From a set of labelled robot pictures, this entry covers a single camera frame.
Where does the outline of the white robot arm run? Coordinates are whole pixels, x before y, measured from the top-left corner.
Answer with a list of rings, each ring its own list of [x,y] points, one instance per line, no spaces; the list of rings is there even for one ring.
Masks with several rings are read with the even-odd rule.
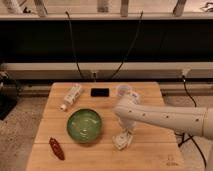
[[[128,131],[133,131],[138,121],[213,140],[213,108],[140,105],[137,93],[130,91],[114,111]]]

